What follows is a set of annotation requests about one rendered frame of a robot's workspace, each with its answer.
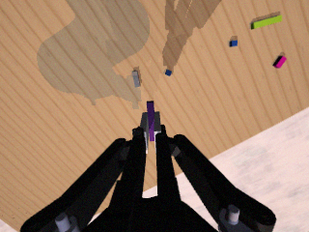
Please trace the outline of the small magenta block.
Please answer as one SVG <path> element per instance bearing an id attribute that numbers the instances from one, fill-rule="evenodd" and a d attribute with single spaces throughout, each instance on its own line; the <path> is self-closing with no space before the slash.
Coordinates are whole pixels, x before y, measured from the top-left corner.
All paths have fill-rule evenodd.
<path id="1" fill-rule="evenodd" d="M 287 60 L 284 56 L 279 56 L 277 60 L 274 62 L 273 67 L 275 68 L 281 68 L 281 66 L 284 64 L 284 62 Z"/>

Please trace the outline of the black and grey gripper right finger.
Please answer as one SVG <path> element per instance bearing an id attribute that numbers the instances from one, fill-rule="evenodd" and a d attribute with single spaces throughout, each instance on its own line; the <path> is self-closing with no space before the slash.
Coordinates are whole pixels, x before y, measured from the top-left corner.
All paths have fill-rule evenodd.
<path id="1" fill-rule="evenodd" d="M 154 112 L 158 232 L 188 232 L 172 157 L 218 224 L 219 232 L 272 232 L 274 212 L 236 188 L 183 134 L 169 137 Z"/>

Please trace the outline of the lime green rod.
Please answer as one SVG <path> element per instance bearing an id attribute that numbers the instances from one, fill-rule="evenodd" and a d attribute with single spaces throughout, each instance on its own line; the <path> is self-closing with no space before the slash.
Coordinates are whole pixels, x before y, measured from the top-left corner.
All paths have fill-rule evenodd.
<path id="1" fill-rule="evenodd" d="M 251 30 L 282 21 L 282 15 L 251 23 Z"/>

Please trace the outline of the small blue cube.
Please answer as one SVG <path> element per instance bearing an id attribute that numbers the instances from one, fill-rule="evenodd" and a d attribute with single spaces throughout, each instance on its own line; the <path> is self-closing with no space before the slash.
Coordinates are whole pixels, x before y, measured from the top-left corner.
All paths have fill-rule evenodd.
<path id="1" fill-rule="evenodd" d="M 238 40 L 230 41 L 230 47 L 232 47 L 232 46 L 238 46 Z"/>
<path id="2" fill-rule="evenodd" d="M 168 75 L 168 76 L 170 76 L 171 73 L 172 73 L 171 71 L 167 70 L 165 74 Z"/>

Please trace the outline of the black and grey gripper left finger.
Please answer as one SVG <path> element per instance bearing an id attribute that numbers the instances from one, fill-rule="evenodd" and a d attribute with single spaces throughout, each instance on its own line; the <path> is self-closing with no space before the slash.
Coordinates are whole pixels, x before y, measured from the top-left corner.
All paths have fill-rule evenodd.
<path id="1" fill-rule="evenodd" d="M 59 198 L 29 217 L 20 232 L 81 232 L 115 183 L 98 232 L 130 232 L 135 196 L 143 197 L 148 112 L 132 136 L 116 139 Z"/>

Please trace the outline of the purple rod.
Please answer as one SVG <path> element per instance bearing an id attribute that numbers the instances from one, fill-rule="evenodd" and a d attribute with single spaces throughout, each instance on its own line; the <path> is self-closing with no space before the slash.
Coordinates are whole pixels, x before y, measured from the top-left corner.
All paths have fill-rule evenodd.
<path id="1" fill-rule="evenodd" d="M 150 141 L 155 141 L 155 105 L 154 101 L 147 101 L 147 112 L 148 112 L 148 122 L 149 122 L 149 136 Z"/>

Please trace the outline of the grey rectangular bar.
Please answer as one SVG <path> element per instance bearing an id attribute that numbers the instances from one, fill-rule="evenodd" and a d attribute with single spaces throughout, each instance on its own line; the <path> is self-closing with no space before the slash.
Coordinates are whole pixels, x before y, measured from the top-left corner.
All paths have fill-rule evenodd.
<path id="1" fill-rule="evenodd" d="M 132 72 L 132 76 L 133 76 L 134 86 L 140 87 L 138 72 Z"/>

